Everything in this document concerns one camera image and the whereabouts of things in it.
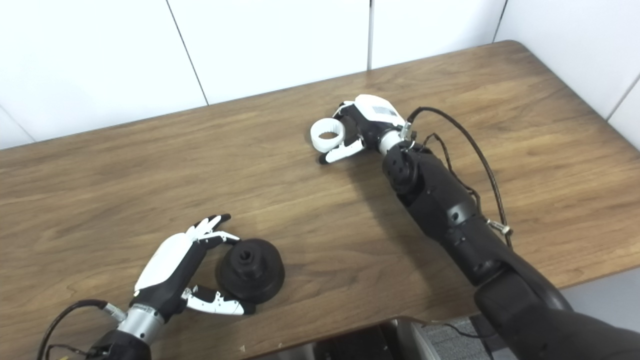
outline wooden table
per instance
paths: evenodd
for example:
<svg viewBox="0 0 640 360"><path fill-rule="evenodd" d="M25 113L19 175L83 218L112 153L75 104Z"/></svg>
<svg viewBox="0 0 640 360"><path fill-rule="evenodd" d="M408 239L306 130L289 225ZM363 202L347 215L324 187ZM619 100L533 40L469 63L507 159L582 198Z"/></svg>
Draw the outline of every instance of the wooden table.
<svg viewBox="0 0 640 360"><path fill-rule="evenodd" d="M515 250L566 287L640 265L640 154L524 47L502 42L0 152L3 359L30 359L49 322L84 298L125 307L157 246L196 220L280 250L287 278L254 316L186 311L154 359L239 359L398 317L475 311L473 289L421 235L381 157L316 163L308 130L358 94L450 113L500 184ZM421 115L454 167L495 203L455 128ZM215 285L216 249L194 282ZM71 314L52 341L86 348L114 326Z"/></svg>

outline black wire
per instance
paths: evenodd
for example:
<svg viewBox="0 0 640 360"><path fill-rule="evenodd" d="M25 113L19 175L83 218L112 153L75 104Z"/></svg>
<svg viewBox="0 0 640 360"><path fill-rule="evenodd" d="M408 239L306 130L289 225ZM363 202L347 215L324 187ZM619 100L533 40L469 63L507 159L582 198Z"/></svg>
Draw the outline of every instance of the black wire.
<svg viewBox="0 0 640 360"><path fill-rule="evenodd" d="M87 352L82 351L82 350L80 350L80 349L78 349L78 348L75 348L75 347L73 347L73 346L71 346L71 345L66 345L66 344L51 344L51 345L49 345L49 346L47 347L47 352L46 352L46 353L45 353L45 355L44 355L45 360L49 360L49 353L51 353L51 349L52 349L52 348L56 348L56 347L65 348L65 349L67 349L67 350L69 350L69 351L71 351L71 352L73 352L73 353L75 353L75 354L78 354L78 355L82 355L82 356L86 356L86 355L87 355Z"/></svg>
<svg viewBox="0 0 640 360"><path fill-rule="evenodd" d="M478 144L474 140L473 136L471 136L471 134L469 134L469 132L458 121L456 121L456 119L452 118L449 114L445 113L442 110L432 108L429 106L421 106L420 108L417 108L411 113L411 115L409 115L406 121L409 122L410 124L413 124L415 117L418 116L418 114L423 111L430 111L432 113L436 113L440 115L441 117L447 119L453 126L455 126L458 130L460 130L460 132L463 135L465 135L465 138L467 138L471 146L473 146L474 150L476 151L476 154L478 155L478 158L480 158L480 161L484 166L484 170L486 171L486 174L489 177L489 182L491 183L491 188L493 188L493 194L495 196L495 201L498 205L498 214L500 215L500 222L502 223L502 225L507 226L507 215L504 213L504 206L502 205L502 197L500 197L500 190L498 189L498 183L495 180L495 176L493 174L493 171L491 170L491 167L489 166L489 163L487 162L482 150L480 150L480 147L478 147ZM504 238L507 241L507 246L509 248L513 248L511 244L511 236L509 234L505 234Z"/></svg>
<svg viewBox="0 0 640 360"><path fill-rule="evenodd" d="M49 325L49 328L47 329L47 331L45 331L44 336L42 337L42 341L40 342L40 346L38 348L38 355L36 357L36 360L42 360L43 356L45 355L45 350L47 350L47 343L49 342L51 333L56 328L56 326L58 326L58 324L62 321L62 319L64 319L65 316L69 315L70 312L80 307L86 307L86 306L95 306L99 309L104 309L104 307L107 306L107 304L108 303L104 300L86 299L86 300L80 300L72 304L68 308L64 309L60 313L60 315L58 315L53 320L53 322L51 322L51 325Z"/></svg>
<svg viewBox="0 0 640 360"><path fill-rule="evenodd" d="M462 187L464 187L465 189L467 189L467 191L469 192L469 194L473 195L474 198L476 198L476 207L478 209L478 213L482 213L482 205L480 203L480 194L476 191L476 189L472 188L471 186L465 184L456 174L455 171L453 171L453 165L451 165L451 158L449 157L449 151L447 150L447 146L444 144L444 140L442 140L442 138L440 138L440 136L436 133L433 133L429 136L427 136L424 139L424 142L422 143L423 147L427 146L427 142L431 139L431 138L435 138L436 140L438 140L438 142L440 142L440 146L442 147L442 151L444 152L444 158L447 160L447 167L449 168L449 172L451 173L451 175L453 175L453 177L456 178L456 180L458 180L458 182L460 183L460 185L462 185Z"/></svg>
<svg viewBox="0 0 640 360"><path fill-rule="evenodd" d="M481 339L488 339L488 338L492 338L492 337L494 337L494 336L496 336L496 335L497 335L497 333L496 333L495 331L494 331L493 333L491 333L491 334L487 334L487 335L480 335L480 334L478 334L478 335L473 335L473 334L469 334L469 333L467 333L467 332L462 332L462 331L460 331L457 327L455 327L455 326L453 326L453 325L451 325L451 324L449 324L449 323L443 323L443 324L441 324L441 325L442 325L442 326L446 326L446 327L450 327L450 328L454 329L454 330L458 333L458 335L460 335L460 336L464 336L465 338L472 338L472 339L480 339L480 340L481 340Z"/></svg>

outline black rubber object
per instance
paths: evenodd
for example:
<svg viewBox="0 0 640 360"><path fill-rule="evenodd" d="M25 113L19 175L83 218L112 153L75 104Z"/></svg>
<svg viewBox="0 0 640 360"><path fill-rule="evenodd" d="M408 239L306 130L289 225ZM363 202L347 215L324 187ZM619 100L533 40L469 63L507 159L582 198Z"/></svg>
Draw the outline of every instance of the black rubber object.
<svg viewBox="0 0 640 360"><path fill-rule="evenodd" d="M243 240L227 252L218 270L218 285L239 300L261 304L284 282L280 253L262 239Z"/></svg>

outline white wall panel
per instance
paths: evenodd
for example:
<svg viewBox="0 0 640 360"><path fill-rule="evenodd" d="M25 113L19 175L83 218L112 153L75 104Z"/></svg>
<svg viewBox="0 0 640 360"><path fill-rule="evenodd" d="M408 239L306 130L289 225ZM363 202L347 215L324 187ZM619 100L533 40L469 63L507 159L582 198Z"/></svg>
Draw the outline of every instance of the white wall panel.
<svg viewBox="0 0 640 360"><path fill-rule="evenodd" d="M368 0L170 0L210 104L365 71Z"/></svg>
<svg viewBox="0 0 640 360"><path fill-rule="evenodd" d="M509 0L496 41L523 43L605 119L640 73L640 1Z"/></svg>
<svg viewBox="0 0 640 360"><path fill-rule="evenodd" d="M164 1L3 1L0 104L36 140L205 105Z"/></svg>
<svg viewBox="0 0 640 360"><path fill-rule="evenodd" d="M375 0L372 67L489 44L504 0Z"/></svg>
<svg viewBox="0 0 640 360"><path fill-rule="evenodd" d="M0 106L0 149L32 142L31 137Z"/></svg>
<svg viewBox="0 0 640 360"><path fill-rule="evenodd" d="M640 150L640 82L631 89L609 123Z"/></svg>

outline white ring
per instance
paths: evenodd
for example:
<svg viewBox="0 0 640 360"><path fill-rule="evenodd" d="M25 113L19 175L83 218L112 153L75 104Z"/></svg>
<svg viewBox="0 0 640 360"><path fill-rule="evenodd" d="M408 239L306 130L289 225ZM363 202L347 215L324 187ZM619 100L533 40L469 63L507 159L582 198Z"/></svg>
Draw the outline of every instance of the white ring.
<svg viewBox="0 0 640 360"><path fill-rule="evenodd" d="M344 125L338 120L330 117L320 119L311 126L311 142L319 152L327 152L344 140L344 132ZM337 136L331 139L320 138L324 133L334 133Z"/></svg>

